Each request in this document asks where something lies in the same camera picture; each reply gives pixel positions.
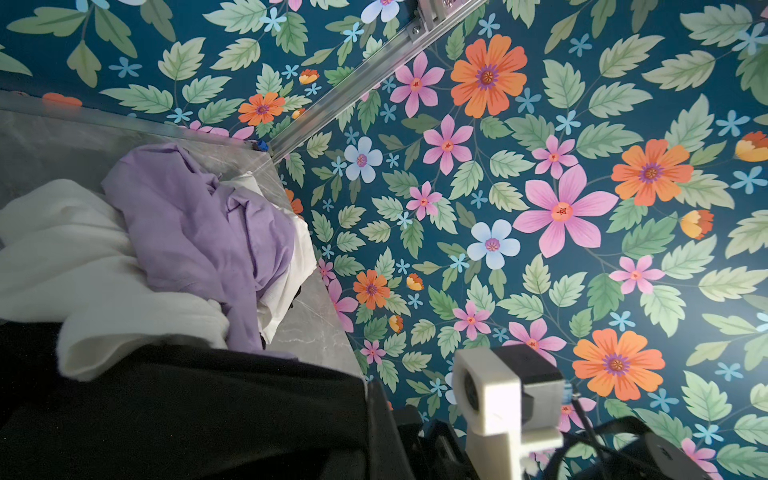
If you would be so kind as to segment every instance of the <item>white garment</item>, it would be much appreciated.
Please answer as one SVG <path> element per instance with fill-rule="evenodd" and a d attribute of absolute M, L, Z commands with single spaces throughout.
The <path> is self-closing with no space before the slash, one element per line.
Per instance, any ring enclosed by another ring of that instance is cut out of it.
<path fill-rule="evenodd" d="M 120 213 L 70 180 L 0 210 L 0 318 L 63 322 L 58 368 L 90 380 L 163 340 L 226 349 L 218 303 L 147 286 Z"/>
<path fill-rule="evenodd" d="M 221 183 L 224 185 L 229 184 L 233 187 L 245 187 L 263 196 L 256 179 L 250 173 Z M 296 240 L 293 243 L 293 257 L 288 268 L 283 275 L 275 279 L 270 288 L 263 292 L 258 299 L 259 326 L 261 327 L 261 334 L 267 343 L 272 343 L 277 327 L 288 312 L 293 298 L 304 281 L 317 268 L 315 253 L 312 249 L 312 239 L 310 238 L 310 229 L 306 222 L 292 210 L 287 210 L 277 205 L 275 207 L 293 221 L 293 226 L 296 228 Z"/>

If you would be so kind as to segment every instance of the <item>leaf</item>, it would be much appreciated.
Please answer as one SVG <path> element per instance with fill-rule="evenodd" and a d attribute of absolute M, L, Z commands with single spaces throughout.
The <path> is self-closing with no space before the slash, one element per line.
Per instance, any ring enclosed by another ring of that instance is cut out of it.
<path fill-rule="evenodd" d="M 670 131 L 664 135 L 670 148 L 682 145 L 689 153 L 702 148 L 704 146 L 702 140 L 712 133 L 709 126 L 715 116 L 709 113 L 710 102 L 704 95 L 699 96 L 689 111 L 681 111 L 677 120 L 672 121 Z"/>
<path fill-rule="evenodd" d="M 395 315 L 411 316 L 411 310 L 407 307 L 406 301 L 400 296 L 399 293 L 393 293 L 392 295 L 390 295 L 389 298 L 386 300 L 386 304 L 384 305 L 384 308 L 394 313 Z"/>
<path fill-rule="evenodd" d="M 430 215 L 429 221 L 432 222 L 438 230 L 444 230 L 451 235 L 456 235 L 458 232 L 456 232 L 456 215 L 453 214 L 453 207 L 451 207 L 451 202 L 443 197 L 437 202 L 435 202 L 435 207 L 437 207 L 438 214 L 437 215 Z"/>
<path fill-rule="evenodd" d="M 371 311 L 367 307 L 363 309 L 362 304 L 360 305 L 360 309 Z M 366 323 L 366 326 L 363 329 L 362 335 L 369 342 L 375 342 L 376 340 L 381 340 L 384 338 L 384 335 L 386 335 L 386 326 L 387 326 L 387 319 L 385 316 L 371 320 L 368 323 Z"/>
<path fill-rule="evenodd" d="M 429 387 L 424 384 L 424 382 L 415 382 L 411 379 L 407 379 L 406 382 L 411 386 L 411 388 L 413 388 L 414 392 L 418 393 L 419 395 L 429 395 L 432 393 L 429 390 Z"/>
<path fill-rule="evenodd" d="M 549 278 L 549 266 L 544 265 L 544 258 L 538 254 L 530 264 L 525 266 L 523 287 L 531 293 L 544 295 L 551 285 Z"/>
<path fill-rule="evenodd" d="M 200 53 L 204 41 L 203 37 L 192 38 L 184 44 L 177 41 L 170 48 L 170 52 L 163 51 L 163 60 L 157 63 L 157 67 L 174 81 L 192 78 L 205 56 Z"/>
<path fill-rule="evenodd" d="M 404 356 L 402 356 L 402 366 L 404 366 L 406 370 L 408 370 L 411 373 L 421 372 L 423 369 L 427 368 L 427 364 L 429 364 L 429 360 L 431 359 L 432 359 L 431 353 L 408 352 Z"/>
<path fill-rule="evenodd" d="M 277 93 L 282 88 L 283 80 L 280 73 L 275 71 L 269 65 L 261 65 L 261 75 L 256 77 L 256 93 L 265 95 L 273 92 Z"/>
<path fill-rule="evenodd" d="M 717 235 L 700 242 L 691 240 L 684 247 L 677 247 L 674 251 L 664 255 L 661 269 L 668 276 L 679 280 L 693 278 L 694 273 L 703 272 L 704 266 L 714 259 L 710 254 L 716 243 Z"/>
<path fill-rule="evenodd" d="M 768 48 L 759 48 L 754 55 L 749 55 L 745 48 L 739 53 L 739 60 L 736 75 L 741 75 L 741 89 L 751 89 L 758 102 L 768 105 Z"/>
<path fill-rule="evenodd" d="M 0 71 L 10 71 L 11 73 L 20 73 L 24 75 L 32 76 L 32 72 L 26 65 L 13 58 L 11 55 L 0 52 Z"/>
<path fill-rule="evenodd" d="M 176 32 L 170 20 L 174 17 L 170 7 L 163 0 L 147 0 L 140 9 L 145 22 L 154 26 L 168 41 L 176 41 Z"/>
<path fill-rule="evenodd" d="M 101 40 L 109 41 L 119 51 L 122 51 L 131 58 L 136 58 L 136 47 L 129 38 L 131 29 L 114 13 L 103 8 L 96 7 L 94 10 L 96 20 L 96 34 Z"/>
<path fill-rule="evenodd" d="M 474 340 L 465 339 L 464 348 L 466 349 L 489 349 L 491 348 L 491 340 L 484 333 L 478 333 Z"/>
<path fill-rule="evenodd" d="M 252 38 L 238 38 L 227 45 L 227 49 L 219 53 L 219 60 L 211 65 L 213 70 L 236 71 L 247 68 L 261 56 L 259 42 Z"/>
<path fill-rule="evenodd" d="M 422 146 L 422 141 L 419 138 L 415 143 L 411 144 L 410 147 L 406 148 L 406 164 L 403 168 L 408 170 L 411 167 L 411 164 L 413 161 L 417 158 L 419 158 L 419 149 Z"/>
<path fill-rule="evenodd" d="M 245 100 L 242 98 L 233 98 L 232 100 L 222 98 L 215 102 L 210 102 L 204 108 L 201 108 L 199 111 L 197 111 L 197 118 L 199 118 L 200 121 L 204 124 L 217 124 L 228 119 L 231 114 L 237 111 L 237 108 L 243 102 L 245 102 Z M 170 110 L 170 108 L 173 106 L 173 96 L 170 97 L 170 102 L 168 102 L 167 105 L 167 110 Z"/>
<path fill-rule="evenodd" d="M 339 236 L 336 238 L 336 245 L 339 247 L 339 250 L 343 252 L 353 252 L 365 244 L 366 243 L 362 241 L 362 238 L 357 236 L 357 233 L 342 232 L 339 233 Z"/>
<path fill-rule="evenodd" d="M 758 417 L 753 413 L 745 415 L 736 422 L 733 431 L 750 443 L 768 445 L 768 417 Z"/>
<path fill-rule="evenodd" d="M 597 38 L 605 27 L 605 21 L 616 12 L 616 0 L 598 0 L 592 7 L 592 37 Z"/>
<path fill-rule="evenodd" d="M 526 320 L 537 320 L 544 315 L 544 305 L 541 304 L 541 300 L 527 293 L 512 295 L 497 303 L 496 306 L 506 309 L 510 315 Z"/>
<path fill-rule="evenodd" d="M 632 0 L 630 10 L 632 11 L 632 33 L 638 33 L 645 20 L 648 18 L 648 13 L 652 12 L 659 5 L 659 0 Z"/>
<path fill-rule="evenodd" d="M 699 343 L 696 345 L 696 351 L 691 353 L 685 366 L 694 366 L 702 363 L 704 360 L 717 360 L 723 355 L 730 341 Z"/>
<path fill-rule="evenodd" d="M 454 28 L 445 41 L 445 54 L 449 60 L 457 61 L 464 54 L 464 27 Z"/>
<path fill-rule="evenodd" d="M 453 190 L 451 190 L 449 200 L 467 197 L 478 187 L 483 177 L 482 167 L 476 161 L 470 160 L 459 165 L 451 181 Z"/>
<path fill-rule="evenodd" d="M 522 200 L 523 194 L 518 192 L 509 182 L 496 182 L 491 185 L 488 192 L 488 200 L 491 205 L 499 210 L 511 212 L 513 210 L 527 210 L 528 205 Z"/>
<path fill-rule="evenodd" d="M 397 382 L 400 381 L 400 378 L 397 376 L 395 364 L 392 363 L 391 360 L 382 360 L 382 362 L 376 366 L 376 371 L 379 373 L 379 377 L 381 377 L 384 385 L 388 386 L 389 389 L 392 390 L 392 393 L 394 393 L 395 390 L 397 390 Z"/>
<path fill-rule="evenodd" d="M 85 44 L 85 40 L 80 40 L 78 46 L 69 55 L 67 66 L 70 70 L 75 70 L 88 87 L 96 88 L 98 82 L 96 72 L 101 70 L 101 62 Z"/>
<path fill-rule="evenodd" d="M 388 150 L 401 150 L 406 147 L 395 135 L 379 134 L 379 140 L 381 140 Z"/>
<path fill-rule="evenodd" d="M 161 114 L 174 106 L 174 96 L 168 90 L 159 91 L 152 85 L 149 88 L 129 85 L 130 88 L 108 88 L 100 93 L 120 100 L 120 105 L 148 114 Z"/>
<path fill-rule="evenodd" d="M 453 309 L 458 308 L 458 304 L 445 292 L 439 292 L 431 286 L 429 287 L 429 305 L 443 320 L 453 320 Z"/>
<path fill-rule="evenodd" d="M 768 333 L 764 333 L 755 339 L 751 339 L 744 346 L 744 368 L 747 371 L 754 370 L 764 358 L 768 357 Z"/>
<path fill-rule="evenodd" d="M 389 234 L 391 231 L 392 228 L 389 226 L 389 224 L 382 220 L 369 223 L 364 228 L 360 229 L 360 233 L 368 237 L 368 240 L 377 243 L 386 242 L 389 240 Z"/>
<path fill-rule="evenodd" d="M 222 87 L 231 79 L 231 77 L 211 77 L 210 75 L 200 79 L 195 78 L 192 83 L 181 88 L 181 95 L 191 104 L 204 104 L 221 93 Z"/>
<path fill-rule="evenodd" d="M 299 187 L 304 186 L 304 160 L 301 159 L 301 155 L 297 152 L 291 152 L 286 158 L 286 167 L 288 168 L 288 174 L 293 178 Z"/>
<path fill-rule="evenodd" d="M 581 81 L 581 72 L 574 71 L 570 63 L 566 62 L 564 66 L 554 60 L 544 60 L 544 68 L 547 76 L 541 81 L 547 87 L 544 93 L 553 107 L 569 108 L 584 94 L 586 85 Z"/>
<path fill-rule="evenodd" d="M 584 289 L 584 285 L 581 282 L 584 281 L 584 277 L 587 272 L 574 273 L 573 275 L 564 275 L 560 280 L 552 285 L 552 289 L 549 290 L 549 298 L 552 302 L 561 308 L 571 306 L 576 303 L 578 297 L 581 296 L 581 291 Z"/>
<path fill-rule="evenodd" d="M 634 197 L 622 200 L 618 207 L 614 208 L 614 214 L 611 215 L 611 226 L 607 233 L 629 230 L 643 221 L 643 217 L 646 215 L 648 215 L 648 207 L 635 205 Z"/>
<path fill-rule="evenodd" d="M 597 127 L 588 125 L 578 136 L 576 150 L 586 158 L 610 157 L 623 151 L 622 147 L 643 141 L 633 131 L 625 130 L 623 124 L 603 122 Z"/>
<path fill-rule="evenodd" d="M 413 258 L 419 258 L 419 248 L 424 240 L 424 227 L 421 222 L 414 220 L 410 227 L 400 232 L 400 240 Z"/>
<path fill-rule="evenodd" d="M 719 144 L 712 144 L 703 150 L 699 149 L 694 152 L 690 157 L 689 164 L 693 166 L 708 164 L 717 158 L 717 155 L 725 148 L 726 141 L 722 141 Z"/>
<path fill-rule="evenodd" d="M 720 8 L 704 7 L 704 12 L 681 13 L 680 22 L 690 30 L 693 40 L 701 40 L 702 45 L 717 43 L 724 47 L 734 43 L 739 33 L 752 24 L 752 14 L 742 5 L 736 8 L 722 4 Z"/>
<path fill-rule="evenodd" d="M 311 207 L 314 207 L 315 204 L 321 198 L 323 198 L 323 193 L 325 192 L 325 190 L 326 190 L 326 185 L 325 184 L 318 185 L 317 187 L 315 187 L 314 190 L 312 190 L 312 200 L 310 201 L 310 206 Z"/>
<path fill-rule="evenodd" d="M 740 227 L 731 230 L 732 239 L 725 249 L 725 257 L 731 258 L 744 251 L 755 253 L 768 247 L 768 210 L 752 212 L 752 217 L 739 220 Z"/>
<path fill-rule="evenodd" d="M 339 210 L 339 226 L 342 228 L 352 228 L 360 222 L 360 217 L 366 212 L 363 207 L 355 207 L 354 205 L 347 205 L 343 209 Z"/>
<path fill-rule="evenodd" d="M 637 68 L 637 64 L 648 58 L 648 51 L 662 40 L 664 37 L 660 35 L 632 35 L 617 41 L 600 55 L 600 74 L 607 78 L 626 75 L 627 71 Z"/>
<path fill-rule="evenodd" d="M 437 335 L 437 346 L 440 347 L 442 358 L 447 357 L 450 353 L 454 353 L 458 346 L 458 341 L 461 339 L 462 334 L 457 332 L 452 326 L 442 327 Z"/>
<path fill-rule="evenodd" d="M 20 18 L 6 28 L 16 33 L 52 33 L 56 37 L 68 37 L 78 29 L 85 16 L 85 13 L 70 8 L 37 7 L 34 17 Z"/>
<path fill-rule="evenodd" d="M 574 25 L 576 25 L 576 17 L 578 17 L 578 12 L 565 17 L 558 23 L 552 25 L 552 29 L 549 31 L 551 35 L 549 35 L 547 44 L 544 46 L 545 55 L 554 50 L 554 48 L 558 46 L 558 43 L 560 43 L 561 40 L 567 40 L 568 37 L 571 36 Z"/>
<path fill-rule="evenodd" d="M 717 453 L 717 462 L 736 475 L 768 478 L 768 453 L 758 452 L 755 447 L 740 447 L 735 443 L 725 445 Z"/>
<path fill-rule="evenodd" d="M 688 87 L 698 87 L 712 74 L 715 57 L 704 50 L 693 50 L 690 54 L 681 53 L 675 58 L 661 61 L 661 67 L 643 73 L 646 80 L 660 84 L 659 88 L 674 88 L 680 91 Z"/>
<path fill-rule="evenodd" d="M 434 127 L 440 125 L 440 120 L 427 114 L 418 114 L 415 118 L 404 118 L 400 121 L 403 127 L 410 128 L 417 134 L 421 135 L 427 130 L 431 130 Z"/>
<path fill-rule="evenodd" d="M 608 412 L 608 415 L 612 416 L 615 419 L 622 419 L 623 417 L 637 416 L 634 414 L 634 412 L 629 407 L 629 405 L 622 402 L 621 400 L 606 399 L 603 405 L 605 406 L 605 410 Z"/>
<path fill-rule="evenodd" d="M 392 251 L 387 247 L 384 253 L 379 255 L 379 259 L 376 261 L 374 270 L 379 275 L 383 275 L 387 280 L 392 279 L 392 275 L 395 272 L 395 260 L 392 258 Z"/>
<path fill-rule="evenodd" d="M 645 315 L 654 325 L 661 325 L 667 336 L 674 335 L 678 322 L 685 319 L 685 302 L 680 298 L 680 291 L 673 286 L 654 286 L 652 293 L 640 296 L 640 306 L 645 308 Z"/>
<path fill-rule="evenodd" d="M 312 228 L 315 230 L 317 240 L 328 243 L 333 238 L 333 228 L 331 222 L 325 215 L 318 214 L 312 210 Z"/>
<path fill-rule="evenodd" d="M 661 253 L 667 249 L 667 244 L 674 240 L 672 231 L 677 226 L 677 215 L 673 214 L 658 222 L 651 218 L 635 227 L 621 241 L 621 251 L 624 255 L 639 260 L 646 255 Z"/>
<path fill-rule="evenodd" d="M 571 327 L 571 333 L 580 339 L 589 335 L 592 331 L 592 309 L 587 308 L 573 315 L 568 326 Z"/>
<path fill-rule="evenodd" d="M 328 142 L 330 140 L 331 132 L 315 134 L 306 142 L 306 152 L 312 158 L 320 158 L 328 150 Z"/>
<path fill-rule="evenodd" d="M 716 422 L 730 413 L 733 407 L 728 403 L 728 394 L 721 392 L 715 382 L 707 383 L 693 372 L 685 372 L 685 380 L 683 400 L 695 416 Z"/>
<path fill-rule="evenodd" d="M 618 309 L 624 301 L 621 285 L 611 279 L 607 273 L 600 273 L 589 282 L 587 290 L 587 305 L 592 307 L 595 321 L 602 319 L 609 312 Z"/>
<path fill-rule="evenodd" d="M 480 131 L 486 138 L 491 138 L 492 140 L 506 137 L 512 133 L 511 130 L 504 126 L 504 122 L 496 117 L 485 117 L 480 120 Z"/>
<path fill-rule="evenodd" d="M 595 117 L 608 118 L 608 115 L 632 111 L 632 105 L 652 99 L 648 92 L 634 88 L 634 84 L 616 82 L 610 86 L 602 85 L 594 91 L 589 101 L 589 111 Z"/>
<path fill-rule="evenodd" d="M 683 426 L 678 418 L 673 419 L 664 412 L 652 412 L 646 409 L 635 409 L 634 411 L 656 435 L 678 448 L 682 447 L 684 439 L 691 438 L 690 428 Z"/>
<path fill-rule="evenodd" d="M 224 31 L 238 31 L 241 35 L 248 31 L 256 33 L 261 29 L 261 18 L 266 16 L 266 7 L 259 0 L 234 0 L 224 2 L 223 10 L 203 14 L 206 20 L 224 27 Z"/>
<path fill-rule="evenodd" d="M 340 84 L 342 80 L 349 77 L 353 71 L 355 71 L 355 69 L 352 67 L 338 67 L 336 70 L 325 70 L 323 74 L 326 76 L 328 83 L 335 87 Z"/>
<path fill-rule="evenodd" d="M 435 324 L 427 319 L 419 320 L 411 329 L 411 345 L 427 343 L 434 338 L 436 332 Z"/>
<path fill-rule="evenodd" d="M 708 298 L 723 302 L 726 298 L 738 299 L 745 293 L 756 290 L 755 285 L 768 276 L 768 270 L 747 270 L 740 266 L 731 270 L 730 267 L 714 270 L 699 280 L 699 290 Z"/>
<path fill-rule="evenodd" d="M 525 118 L 508 118 L 504 120 L 504 123 L 514 132 L 512 137 L 530 151 L 537 148 L 545 148 L 547 146 L 547 138 L 554 134 L 552 122 L 547 122 L 541 115 L 536 118 L 533 115 L 526 114 Z"/>
<path fill-rule="evenodd" d="M 758 383 L 752 387 L 750 392 L 750 402 L 756 409 L 768 412 L 768 386 Z"/>
<path fill-rule="evenodd" d="M 333 271 L 339 276 L 352 276 L 356 275 L 359 271 L 363 270 L 362 263 L 355 260 L 355 257 L 349 255 L 339 255 L 333 261 Z"/>
<path fill-rule="evenodd" d="M 406 350 L 406 334 L 396 333 L 391 335 L 388 339 L 384 340 L 384 351 L 387 355 L 395 358 Z"/>
<path fill-rule="evenodd" d="M 525 160 L 521 154 L 501 150 L 491 156 L 491 174 L 495 177 L 519 177 L 521 172 L 531 170 L 535 163 Z"/>
<path fill-rule="evenodd" d="M 493 296 L 488 291 L 488 287 L 481 284 L 477 277 L 472 279 L 472 283 L 467 289 L 467 299 L 475 302 L 478 310 L 487 310 L 493 313 L 496 308 L 496 302 L 493 301 Z"/>

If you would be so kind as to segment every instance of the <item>small blue flower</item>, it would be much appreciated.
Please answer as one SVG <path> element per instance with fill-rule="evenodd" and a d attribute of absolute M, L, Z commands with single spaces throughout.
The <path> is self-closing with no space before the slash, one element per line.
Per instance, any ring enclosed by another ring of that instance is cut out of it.
<path fill-rule="evenodd" d="M 349 130 L 344 132 L 344 136 L 346 137 L 346 144 L 347 145 L 349 145 L 349 144 L 357 145 L 357 137 L 360 136 L 360 132 L 354 131 L 352 129 L 352 126 L 350 126 Z"/>
<path fill-rule="evenodd" d="M 429 380 L 429 385 L 432 386 L 429 391 L 432 393 L 437 393 L 438 397 L 442 397 L 442 393 L 448 389 L 448 386 L 443 385 L 442 382 L 440 382 L 440 379 Z"/>
<path fill-rule="evenodd" d="M 306 94 L 308 94 L 308 95 L 317 95 L 317 92 L 318 92 L 318 91 L 321 91 L 322 89 L 323 89 L 323 87 L 319 86 L 319 85 L 317 84 L 317 82 L 314 82 L 314 83 L 312 83 L 312 85 L 311 85 L 311 86 L 309 86 L 309 87 L 305 88 L 305 89 L 304 89 L 304 91 L 305 91 L 305 92 L 306 92 Z"/>
<path fill-rule="evenodd" d="M 388 94 L 391 94 L 392 90 L 395 88 L 397 88 L 397 85 L 395 85 L 395 75 L 392 75 L 382 82 L 382 90 L 386 90 Z"/>
<path fill-rule="evenodd" d="M 411 223 L 413 223 L 413 220 L 408 218 L 408 212 L 402 212 L 397 216 L 397 224 L 401 227 L 402 230 L 408 228 Z"/>
<path fill-rule="evenodd" d="M 730 382 L 733 377 L 738 379 L 744 378 L 744 375 L 739 372 L 741 365 L 738 363 L 734 363 L 733 365 L 728 366 L 725 363 L 718 362 L 717 366 L 719 366 L 722 370 L 715 370 L 715 375 L 722 375 L 726 382 Z"/>
<path fill-rule="evenodd" d="M 134 70 L 138 70 L 141 68 L 141 65 L 139 64 L 128 64 L 128 59 L 125 57 L 120 57 L 120 64 L 119 65 L 110 65 L 110 70 L 119 70 L 118 77 L 125 78 L 126 74 L 129 74 L 131 77 L 138 77 L 139 74 L 136 73 Z"/>
<path fill-rule="evenodd" d="M 325 258 L 329 259 L 330 257 L 333 257 L 334 255 L 336 255 L 336 253 L 333 250 L 331 250 L 331 246 L 330 245 L 325 245 L 323 247 L 323 256 Z"/>
<path fill-rule="evenodd" d="M 525 90 L 523 90 L 523 95 L 519 97 L 515 97 L 515 101 L 522 104 L 518 107 L 518 113 L 521 113 L 524 109 L 527 108 L 528 113 L 532 114 L 535 110 L 533 104 L 539 100 L 541 100 L 540 94 L 536 94 L 532 97 L 531 89 L 528 87 L 525 87 Z"/>
<path fill-rule="evenodd" d="M 424 302 L 419 300 L 418 293 L 414 293 L 413 295 L 408 295 L 408 304 L 412 306 L 414 310 L 418 310 L 420 305 L 424 305 Z"/>
<path fill-rule="evenodd" d="M 649 393 L 648 396 L 650 396 L 652 399 L 655 399 L 650 403 L 650 407 L 655 409 L 656 407 L 660 406 L 661 409 L 664 410 L 664 413 L 670 412 L 670 405 L 677 405 L 680 403 L 680 400 L 678 399 L 674 399 L 672 397 L 667 398 L 667 389 L 659 389 L 658 395 L 655 393 Z"/>
<path fill-rule="evenodd" d="M 392 104 L 392 108 L 389 107 L 389 104 L 384 104 L 382 110 L 379 112 L 379 115 L 384 117 L 384 123 L 387 123 L 390 120 L 395 120 L 395 110 L 397 110 L 397 105 Z"/>
<path fill-rule="evenodd" d="M 576 52 L 576 55 L 581 58 L 581 54 L 584 50 L 591 50 L 592 45 L 587 43 L 587 40 L 589 40 L 589 34 L 585 33 L 584 36 L 581 37 L 581 40 L 577 40 L 575 38 L 571 39 L 571 44 L 573 47 L 571 47 L 568 50 L 568 53 Z"/>
<path fill-rule="evenodd" d="M 400 263 L 395 263 L 395 266 L 397 267 L 397 273 L 402 273 L 403 275 L 408 274 L 408 269 L 411 268 L 410 263 L 406 263 L 404 259 L 400 259 Z"/>
<path fill-rule="evenodd" d="M 500 343 L 504 343 L 506 340 L 509 340 L 509 336 L 507 335 L 507 329 L 493 329 L 493 338 L 497 339 Z"/>
<path fill-rule="evenodd" d="M 488 38 L 492 37 L 493 36 L 493 31 L 494 30 L 499 30 L 502 27 L 498 23 L 494 23 L 493 22 L 495 19 L 496 19 L 496 14 L 495 13 L 491 13 L 488 16 L 488 21 L 486 21 L 483 18 L 481 18 L 478 23 L 480 24 L 480 26 L 482 28 L 478 32 L 478 35 L 480 35 L 481 37 L 483 35 L 487 35 Z"/>
<path fill-rule="evenodd" d="M 741 135 L 741 130 L 737 127 L 737 125 L 744 125 L 746 122 L 750 121 L 750 118 L 746 115 L 739 117 L 739 119 L 736 119 L 736 111 L 731 110 L 728 112 L 728 119 L 727 120 L 717 120 L 715 121 L 715 124 L 717 124 L 718 127 L 723 127 L 723 130 L 717 132 L 718 137 L 722 137 L 723 135 L 728 133 L 728 130 L 730 130 L 730 134 L 734 137 L 738 137 Z"/>
<path fill-rule="evenodd" d="M 451 268 L 455 268 L 458 270 L 459 273 L 463 272 L 465 268 L 469 268 L 469 263 L 466 263 L 464 259 L 467 256 L 463 253 L 460 253 L 458 255 L 458 258 L 456 255 L 451 255 L 450 259 L 453 263 L 451 263 Z"/>
<path fill-rule="evenodd" d="M 757 326 L 757 331 L 758 332 L 768 331 L 768 315 L 766 315 L 763 312 L 760 312 L 757 314 L 757 319 L 761 322 L 764 322 L 762 325 Z"/>
<path fill-rule="evenodd" d="M 286 70 L 283 72 L 283 75 L 285 75 L 286 80 L 290 80 L 291 77 L 298 77 L 299 74 L 296 72 L 296 70 L 299 69 L 299 65 L 294 65 L 291 67 L 290 65 L 286 65 Z"/>
<path fill-rule="evenodd" d="M 342 33 L 342 35 L 346 35 L 346 38 L 344 38 L 344 43 L 347 43 L 348 41 L 357 41 L 357 37 L 359 35 L 362 35 L 362 33 L 365 30 L 362 30 L 360 28 L 360 22 L 355 22 L 354 25 L 352 25 L 352 28 L 350 30 L 345 30 Z"/>
<path fill-rule="evenodd" d="M 189 121 L 190 115 L 192 115 L 191 111 L 183 111 L 179 107 L 176 107 L 176 110 L 174 110 L 174 113 L 166 116 L 166 118 L 170 118 L 174 121 L 175 124 L 179 123 L 180 121 Z"/>
<path fill-rule="evenodd" d="M 738 34 L 737 39 L 741 40 L 741 43 L 737 43 L 733 46 L 733 51 L 743 50 L 746 47 L 747 55 L 754 55 L 757 52 L 757 44 L 765 45 L 768 43 L 768 35 L 758 37 L 763 33 L 763 29 L 766 27 L 764 23 L 759 23 L 752 28 L 752 33 L 747 33 L 749 29 L 742 31 Z"/>
<path fill-rule="evenodd" d="M 94 5 L 96 5 L 99 8 L 103 8 L 104 10 L 109 9 L 109 2 L 107 0 L 91 0 Z M 74 7 L 78 10 L 78 12 L 87 12 L 88 11 L 88 0 L 77 0 L 74 3 Z"/>
<path fill-rule="evenodd" d="M 389 158 L 386 159 L 386 163 L 389 164 L 389 168 L 398 167 L 400 164 L 397 162 L 397 160 L 400 158 L 399 155 L 395 155 L 393 157 L 392 154 L 389 154 Z"/>
<path fill-rule="evenodd" d="M 259 18 L 263 23 L 266 23 L 266 27 L 264 28 L 264 31 L 272 30 L 273 28 L 275 31 L 280 31 L 280 24 L 287 22 L 288 18 L 285 15 L 281 15 L 280 17 L 277 16 L 277 8 L 272 7 L 270 8 L 270 16 L 269 17 L 262 17 Z"/>
<path fill-rule="evenodd" d="M 574 118 L 576 117 L 576 110 L 571 110 L 568 112 L 568 118 L 563 117 L 562 115 L 558 115 L 554 119 L 559 121 L 560 124 L 555 128 L 556 131 L 560 131 L 562 129 L 565 129 L 565 134 L 570 135 L 571 134 L 571 127 L 573 128 L 579 128 L 581 126 L 580 121 L 575 121 Z"/>
<path fill-rule="evenodd" d="M 715 433 L 720 430 L 720 427 L 717 425 L 710 425 L 709 428 L 706 428 L 704 425 L 697 423 L 694 427 L 699 431 L 699 433 L 694 433 L 694 437 L 697 439 L 704 439 L 704 443 L 707 445 L 712 445 L 712 440 L 717 440 L 718 442 L 723 441 L 723 437 L 715 435 Z"/>
<path fill-rule="evenodd" d="M 619 330 L 621 330 L 622 332 L 625 331 L 628 326 L 634 327 L 635 323 L 630 320 L 627 320 L 629 318 L 629 315 L 631 315 L 631 313 L 629 313 L 626 310 L 621 313 L 621 316 L 619 316 L 619 314 L 616 312 L 611 312 L 611 316 L 614 317 L 615 320 L 613 322 L 608 322 L 608 325 L 610 326 L 619 325 Z"/>
<path fill-rule="evenodd" d="M 480 207 L 482 207 L 483 203 L 488 202 L 488 198 L 482 196 L 482 190 L 478 190 L 472 194 L 472 200 L 469 202 L 470 205 L 475 205 L 478 210 L 480 210 Z"/>
<path fill-rule="evenodd" d="M 336 157 L 336 161 L 331 161 L 331 167 L 333 167 L 333 173 L 341 177 L 344 174 L 346 162 L 341 157 Z"/>
<path fill-rule="evenodd" d="M 768 185 L 768 180 L 765 180 L 764 178 L 757 178 L 758 175 L 763 171 L 763 167 L 758 165 L 757 167 L 752 167 L 752 170 L 750 170 L 750 174 L 747 175 L 742 171 L 736 170 L 733 172 L 733 176 L 738 178 L 741 181 L 736 182 L 735 184 L 731 185 L 731 188 L 741 188 L 744 187 L 744 193 L 747 195 L 751 195 L 752 192 L 755 191 L 755 185 L 758 187 L 765 187 Z"/>

